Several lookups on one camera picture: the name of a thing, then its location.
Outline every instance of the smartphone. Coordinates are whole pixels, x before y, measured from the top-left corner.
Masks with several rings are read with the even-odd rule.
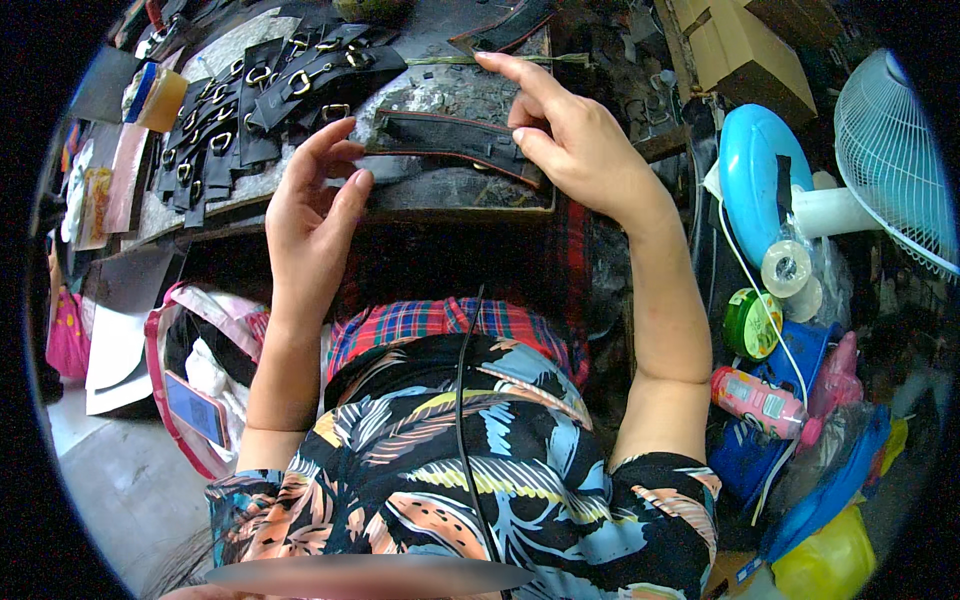
[[[166,372],[167,403],[170,411],[190,428],[216,445],[230,449],[227,435],[227,408],[216,398],[197,392],[176,373]]]

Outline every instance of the clear tape roll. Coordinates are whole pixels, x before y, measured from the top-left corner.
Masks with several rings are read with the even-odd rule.
[[[804,288],[786,302],[786,318],[794,323],[806,323],[813,319],[824,303],[824,287],[820,279],[811,277]]]
[[[793,240],[771,246],[760,266],[763,286],[777,298],[790,298],[803,290],[812,274],[810,255],[803,244]]]

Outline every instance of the floral print shirt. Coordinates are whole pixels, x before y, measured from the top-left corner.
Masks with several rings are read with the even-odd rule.
[[[336,407],[285,471],[206,491],[217,566],[323,553],[490,558],[456,444],[463,336],[373,348],[337,373]],[[690,458],[607,465],[576,388],[520,342],[471,337],[464,432],[514,598],[699,598],[716,554],[720,481]]]

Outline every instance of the hand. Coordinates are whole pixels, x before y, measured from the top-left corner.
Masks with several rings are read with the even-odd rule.
[[[646,205],[669,196],[650,166],[598,102],[574,95],[540,66],[478,52],[477,62],[520,85],[507,125],[524,155],[576,202],[614,218],[628,232]],[[550,137],[543,126],[548,122]]]
[[[364,154],[347,141],[356,120],[336,121],[294,152],[267,208],[267,246],[274,275],[271,323],[320,334],[347,266],[350,240],[373,188],[373,174],[352,161]],[[330,178],[349,177],[341,188]]]

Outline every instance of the phone screen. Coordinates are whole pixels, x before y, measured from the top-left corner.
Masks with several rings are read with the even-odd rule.
[[[170,410],[197,432],[215,444],[229,448],[224,432],[221,408],[184,385],[174,374],[166,373],[167,402]]]

